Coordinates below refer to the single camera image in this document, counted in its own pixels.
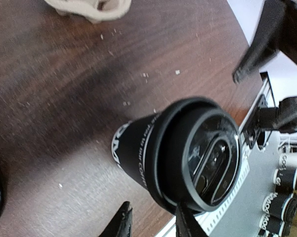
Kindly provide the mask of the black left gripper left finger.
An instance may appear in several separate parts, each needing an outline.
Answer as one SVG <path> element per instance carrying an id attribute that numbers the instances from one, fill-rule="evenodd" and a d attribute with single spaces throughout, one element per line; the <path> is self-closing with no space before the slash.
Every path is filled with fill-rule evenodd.
<path id="1" fill-rule="evenodd" d="M 132 207 L 129 201 L 123 202 L 99 237 L 131 237 Z"/>

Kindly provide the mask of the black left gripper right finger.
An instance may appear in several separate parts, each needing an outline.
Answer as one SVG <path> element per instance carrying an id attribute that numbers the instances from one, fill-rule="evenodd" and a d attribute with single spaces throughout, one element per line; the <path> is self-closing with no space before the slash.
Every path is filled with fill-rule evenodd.
<path id="1" fill-rule="evenodd" d="M 177 237 L 208 237 L 184 202 L 180 202 L 175 211 Z"/>

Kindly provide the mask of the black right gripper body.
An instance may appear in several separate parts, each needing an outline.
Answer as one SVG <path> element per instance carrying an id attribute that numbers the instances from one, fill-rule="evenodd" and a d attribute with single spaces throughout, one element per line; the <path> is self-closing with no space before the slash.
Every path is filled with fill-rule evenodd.
<path id="1" fill-rule="evenodd" d="M 241 83 L 281 51 L 297 65 L 297 0 L 266 0 L 253 41 L 233 72 Z"/>

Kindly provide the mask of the black plastic cup lid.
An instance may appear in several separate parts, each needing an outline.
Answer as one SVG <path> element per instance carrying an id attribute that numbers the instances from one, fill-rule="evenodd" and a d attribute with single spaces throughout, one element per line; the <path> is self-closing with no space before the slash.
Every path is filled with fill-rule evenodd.
<path id="1" fill-rule="evenodd" d="M 241 144 L 234 119 L 205 97 L 178 100 L 161 113 L 152 176 L 155 201 L 170 213 L 216 210 L 239 176 Z"/>

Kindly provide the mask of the brown cardboard cup carrier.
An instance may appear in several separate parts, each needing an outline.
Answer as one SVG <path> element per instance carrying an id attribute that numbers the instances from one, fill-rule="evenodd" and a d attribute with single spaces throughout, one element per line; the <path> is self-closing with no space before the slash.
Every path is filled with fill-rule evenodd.
<path id="1" fill-rule="evenodd" d="M 45 0 L 59 15 L 76 14 L 96 24 L 122 18 L 131 0 Z"/>

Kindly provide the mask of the black paper coffee cup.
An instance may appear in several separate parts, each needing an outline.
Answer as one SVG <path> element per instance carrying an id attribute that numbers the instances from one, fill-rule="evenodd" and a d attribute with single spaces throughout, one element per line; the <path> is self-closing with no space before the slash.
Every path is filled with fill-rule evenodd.
<path id="1" fill-rule="evenodd" d="M 111 153 L 117 166 L 144 189 L 148 189 L 145 177 L 148 143 L 159 116 L 152 114 L 123 124 L 111 142 Z"/>

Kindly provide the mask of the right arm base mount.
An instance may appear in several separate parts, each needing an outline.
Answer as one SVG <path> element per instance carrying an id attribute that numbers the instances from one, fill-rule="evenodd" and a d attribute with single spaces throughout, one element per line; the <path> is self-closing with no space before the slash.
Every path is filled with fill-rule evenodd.
<path id="1" fill-rule="evenodd" d="M 242 132 L 247 145 L 253 148 L 260 134 L 266 131 L 297 132 L 297 96 L 283 99 L 277 107 L 267 107 L 265 95 L 259 96 Z"/>

